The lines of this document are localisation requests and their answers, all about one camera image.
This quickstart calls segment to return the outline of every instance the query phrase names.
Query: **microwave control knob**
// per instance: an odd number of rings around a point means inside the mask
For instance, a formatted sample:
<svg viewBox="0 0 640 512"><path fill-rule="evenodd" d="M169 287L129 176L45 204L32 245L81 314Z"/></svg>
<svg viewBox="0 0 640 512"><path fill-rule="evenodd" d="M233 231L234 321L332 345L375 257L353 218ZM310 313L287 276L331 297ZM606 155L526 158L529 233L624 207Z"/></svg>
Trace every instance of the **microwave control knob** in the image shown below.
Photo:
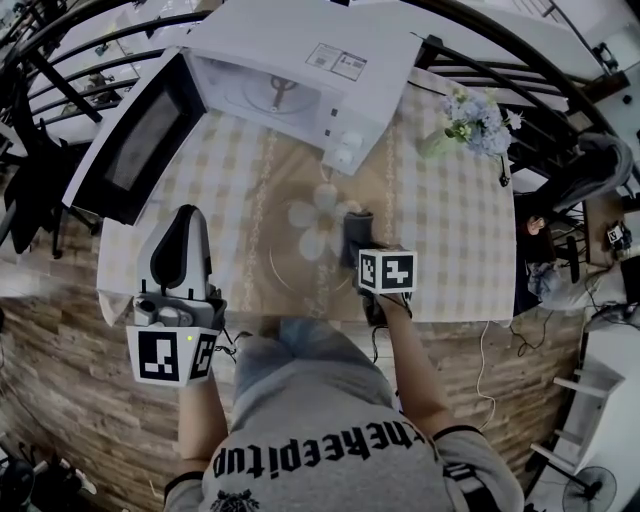
<svg viewBox="0 0 640 512"><path fill-rule="evenodd" d="M362 135L356 132L344 132L342 134L342 143L353 149L360 149L364 142Z"/></svg>
<svg viewBox="0 0 640 512"><path fill-rule="evenodd" d="M337 149L335 158L341 164L349 165L353 161L353 153L348 149Z"/></svg>

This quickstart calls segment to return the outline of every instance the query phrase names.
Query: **sticker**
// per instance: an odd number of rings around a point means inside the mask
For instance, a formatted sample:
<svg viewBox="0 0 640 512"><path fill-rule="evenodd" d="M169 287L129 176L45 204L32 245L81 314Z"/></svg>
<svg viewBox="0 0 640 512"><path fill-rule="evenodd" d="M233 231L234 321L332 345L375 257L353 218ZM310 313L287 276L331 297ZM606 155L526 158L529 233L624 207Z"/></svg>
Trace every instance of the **sticker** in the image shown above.
<svg viewBox="0 0 640 512"><path fill-rule="evenodd" d="M334 48L328 44L319 44L307 59L311 64L325 71L343 76L354 82L367 64L367 60L351 53Z"/></svg>
<svg viewBox="0 0 640 512"><path fill-rule="evenodd" d="M307 59L307 64L331 71L331 68L338 62L341 55L342 50L328 44L319 44Z"/></svg>
<svg viewBox="0 0 640 512"><path fill-rule="evenodd" d="M360 73L362 73L366 63L367 61L360 57L342 52L338 62L335 63L331 71L336 75L343 76L355 82L360 76Z"/></svg>

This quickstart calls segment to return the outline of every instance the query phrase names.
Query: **person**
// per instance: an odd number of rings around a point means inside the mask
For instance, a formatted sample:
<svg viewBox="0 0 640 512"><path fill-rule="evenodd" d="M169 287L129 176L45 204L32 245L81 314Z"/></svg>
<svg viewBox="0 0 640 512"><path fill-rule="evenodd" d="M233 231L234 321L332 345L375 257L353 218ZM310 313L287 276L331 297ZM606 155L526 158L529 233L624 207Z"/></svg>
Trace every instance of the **person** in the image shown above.
<svg viewBox="0 0 640 512"><path fill-rule="evenodd" d="M276 339L238 341L230 432L213 378L181 390L180 476L165 511L521 512L505 462L453 417L407 310L378 300L403 413L346 336L282 320Z"/></svg>

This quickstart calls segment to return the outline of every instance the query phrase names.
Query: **table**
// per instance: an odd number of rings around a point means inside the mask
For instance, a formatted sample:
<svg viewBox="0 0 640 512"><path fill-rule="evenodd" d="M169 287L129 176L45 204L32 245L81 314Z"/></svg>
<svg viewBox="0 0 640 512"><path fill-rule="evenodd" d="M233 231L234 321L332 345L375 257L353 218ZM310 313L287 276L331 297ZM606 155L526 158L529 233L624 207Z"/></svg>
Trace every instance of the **table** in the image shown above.
<svg viewBox="0 0 640 512"><path fill-rule="evenodd" d="M610 268L614 264L607 230L623 220L622 197L615 190L584 202L587 263L602 268Z"/></svg>
<svg viewBox="0 0 640 512"><path fill-rule="evenodd" d="M165 170L136 226L106 220L97 288L137 292L139 249L182 204L208 222L213 273L228 309L363 320L351 272L339 265L341 220L374 213L374 237L418 252L416 321L512 317L513 192L500 163L462 146L425 161L416 142L441 127L441 96L457 84L414 70L391 126L353 177L321 165L317 148L222 113L204 116Z"/></svg>

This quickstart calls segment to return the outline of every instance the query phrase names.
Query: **blue flowers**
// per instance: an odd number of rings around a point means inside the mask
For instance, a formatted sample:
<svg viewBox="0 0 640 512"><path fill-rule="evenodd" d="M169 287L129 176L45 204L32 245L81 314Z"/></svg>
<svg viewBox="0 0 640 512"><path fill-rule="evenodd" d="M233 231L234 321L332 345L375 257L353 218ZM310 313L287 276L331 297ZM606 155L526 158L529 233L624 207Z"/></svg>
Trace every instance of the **blue flowers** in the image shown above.
<svg viewBox="0 0 640 512"><path fill-rule="evenodd" d="M447 137L466 143L478 155L500 156L511 145L511 132L522 126L522 116L507 110L503 119L491 92L479 94L456 89L442 99L442 108L451 121L445 129Z"/></svg>

